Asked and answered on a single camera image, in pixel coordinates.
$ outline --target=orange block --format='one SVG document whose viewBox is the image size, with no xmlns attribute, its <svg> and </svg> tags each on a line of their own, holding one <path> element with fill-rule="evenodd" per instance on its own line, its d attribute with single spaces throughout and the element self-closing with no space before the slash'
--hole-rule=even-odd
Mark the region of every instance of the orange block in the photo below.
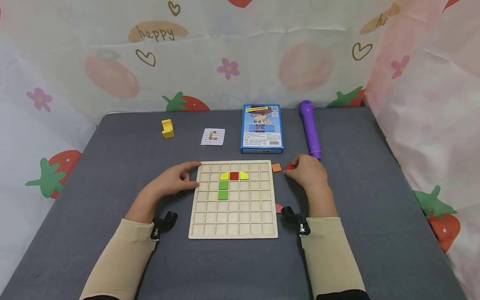
<svg viewBox="0 0 480 300">
<path fill-rule="evenodd" d="M 280 166 L 280 164 L 273 164 L 272 165 L 272 171 L 273 172 L 280 172 L 282 170 L 282 167 Z"/>
</svg>

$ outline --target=green leaf print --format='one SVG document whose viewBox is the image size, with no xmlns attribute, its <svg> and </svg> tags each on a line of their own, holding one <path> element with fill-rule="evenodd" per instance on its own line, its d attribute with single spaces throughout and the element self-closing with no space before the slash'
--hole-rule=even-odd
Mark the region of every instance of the green leaf print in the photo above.
<svg viewBox="0 0 480 300">
<path fill-rule="evenodd" d="M 60 164 L 49 165 L 46 158 L 40 160 L 41 175 L 40 179 L 27 182 L 26 186 L 39 185 L 40 191 L 45 198 L 50 197 L 54 191 L 60 192 L 63 184 L 59 181 L 67 175 L 65 172 L 58 172 Z"/>
<path fill-rule="evenodd" d="M 425 193 L 420 191 L 413 191 L 413 194 L 417 198 L 423 213 L 427 216 L 435 216 L 439 219 L 445 219 L 442 214 L 456 214 L 455 209 L 448 204 L 443 203 L 438 199 L 440 194 L 440 186 L 436 185 L 431 193 Z"/>
<path fill-rule="evenodd" d="M 183 93 L 178 92 L 173 99 L 168 99 L 166 96 L 162 96 L 167 102 L 166 111 L 181 111 L 187 108 L 182 103 L 187 103 L 187 100 L 183 99 Z"/>
<path fill-rule="evenodd" d="M 359 94 L 358 92 L 363 89 L 363 86 L 359 86 L 353 91 L 347 93 L 347 94 L 342 94 L 342 92 L 338 91 L 336 93 L 336 99 L 330 102 L 329 105 L 327 105 L 328 108 L 340 108 L 343 105 L 352 105 L 352 99 L 358 98 Z"/>
</svg>

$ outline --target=black clip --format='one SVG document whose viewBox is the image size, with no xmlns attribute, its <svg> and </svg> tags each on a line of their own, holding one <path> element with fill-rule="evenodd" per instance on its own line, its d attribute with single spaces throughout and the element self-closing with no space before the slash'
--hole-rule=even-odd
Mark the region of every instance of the black clip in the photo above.
<svg viewBox="0 0 480 300">
<path fill-rule="evenodd" d="M 170 230 L 175 225 L 179 215 L 174 212 L 167 212 L 165 218 L 154 218 L 153 219 L 153 229 L 150 234 L 150 238 L 154 241 L 158 241 L 160 238 L 160 233 L 165 230 Z"/>
<path fill-rule="evenodd" d="M 294 214 L 290 206 L 285 206 L 282 208 L 282 217 L 287 223 L 300 225 L 300 237 L 310 234 L 306 214 Z"/>
</svg>

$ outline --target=yellow semicircle block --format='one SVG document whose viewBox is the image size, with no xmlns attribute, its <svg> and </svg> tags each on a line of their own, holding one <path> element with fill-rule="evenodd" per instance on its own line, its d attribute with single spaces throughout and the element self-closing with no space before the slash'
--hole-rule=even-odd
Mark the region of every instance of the yellow semicircle block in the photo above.
<svg viewBox="0 0 480 300">
<path fill-rule="evenodd" d="M 220 180 L 228 180 L 228 172 L 223 173 L 223 174 L 220 176 Z"/>
<path fill-rule="evenodd" d="M 240 180 L 248 179 L 248 174 L 245 172 L 240 172 Z"/>
</svg>

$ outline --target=yellow block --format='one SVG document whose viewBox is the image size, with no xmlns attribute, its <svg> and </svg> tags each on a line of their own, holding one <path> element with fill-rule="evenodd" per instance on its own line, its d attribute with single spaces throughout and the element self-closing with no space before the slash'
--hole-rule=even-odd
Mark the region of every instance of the yellow block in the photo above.
<svg viewBox="0 0 480 300">
<path fill-rule="evenodd" d="M 248 179 L 248 174 L 245 172 L 240 172 L 240 180 Z"/>
<path fill-rule="evenodd" d="M 227 172 L 227 173 L 223 173 L 223 174 L 220 176 L 220 180 L 228 180 L 228 172 Z"/>
<path fill-rule="evenodd" d="M 163 137 L 165 139 L 169 139 L 169 138 L 173 137 L 173 123 L 172 123 L 172 120 L 170 120 L 170 119 L 163 120 L 162 121 L 162 126 L 163 126 L 163 131 L 162 131 Z"/>
</svg>

